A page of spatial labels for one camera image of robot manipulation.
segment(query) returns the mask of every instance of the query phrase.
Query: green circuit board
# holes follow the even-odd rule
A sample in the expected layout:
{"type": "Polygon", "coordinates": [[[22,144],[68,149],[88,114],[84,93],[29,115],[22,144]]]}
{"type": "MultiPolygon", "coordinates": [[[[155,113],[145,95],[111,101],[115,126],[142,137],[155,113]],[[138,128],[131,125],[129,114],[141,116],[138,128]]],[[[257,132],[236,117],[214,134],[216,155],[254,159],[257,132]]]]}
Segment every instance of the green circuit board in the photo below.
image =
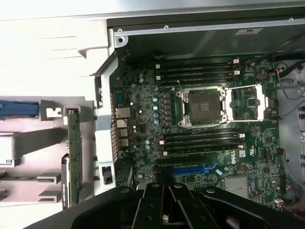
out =
{"type": "Polygon", "coordinates": [[[177,182],[190,183],[196,190],[207,186],[229,191],[236,188],[241,196],[246,195],[255,202],[276,208],[274,198],[281,195],[283,185],[280,159],[276,152],[279,147],[276,75],[271,71],[274,69],[272,60],[242,64],[252,58],[148,62],[126,68],[121,82],[114,88],[115,107],[118,109],[116,127],[120,156],[133,161],[135,185],[152,180],[153,165],[165,159],[162,166],[172,166],[177,170],[174,173],[177,182]],[[227,73],[227,69],[224,71],[226,76],[229,75],[224,82],[218,80],[223,77],[222,66],[218,63],[229,63],[229,72],[234,70],[232,73],[227,73]],[[213,66],[211,75],[216,75],[210,77],[207,67],[208,77],[203,81],[200,66],[210,64],[213,66]],[[180,80],[177,81],[175,73],[181,72],[186,74],[179,75],[180,80]],[[255,85],[261,86],[268,108],[264,110],[264,120],[247,121],[255,120],[259,115],[261,101],[257,100],[255,85]],[[230,107],[234,120],[239,122],[221,122],[222,115],[227,115],[228,110],[219,112],[224,108],[213,107],[214,102],[203,101],[219,100],[219,88],[236,87],[232,90],[230,107]],[[177,93],[187,90],[189,101],[183,103],[177,93]],[[185,113],[190,114],[192,127],[180,126],[185,113]],[[230,141],[238,139],[239,144],[230,143],[221,147],[205,142],[207,147],[200,148],[202,139],[207,139],[214,131],[219,132],[220,139],[228,136],[230,141]],[[166,144],[163,145],[163,140],[180,135],[186,136],[179,138],[186,140],[186,144],[191,141],[197,143],[191,148],[181,144],[184,148],[180,149],[177,139],[167,144],[169,150],[164,148],[166,144]],[[202,136],[193,140],[194,135],[202,136]],[[202,171],[193,170],[202,166],[202,171]]]}

